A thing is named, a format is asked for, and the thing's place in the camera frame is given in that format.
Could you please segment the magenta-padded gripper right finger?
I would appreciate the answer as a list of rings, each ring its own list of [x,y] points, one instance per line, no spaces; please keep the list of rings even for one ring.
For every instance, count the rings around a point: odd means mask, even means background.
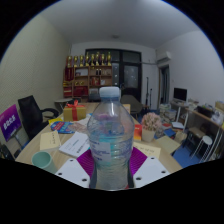
[[[129,160],[129,180],[132,188],[141,188],[169,175],[169,171],[155,157],[147,157],[133,148]]]

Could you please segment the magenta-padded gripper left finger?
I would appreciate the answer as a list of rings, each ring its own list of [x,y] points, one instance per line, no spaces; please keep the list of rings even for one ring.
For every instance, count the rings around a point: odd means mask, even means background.
[[[69,158],[55,175],[78,186],[94,189],[97,175],[91,151],[87,150],[77,159]]]

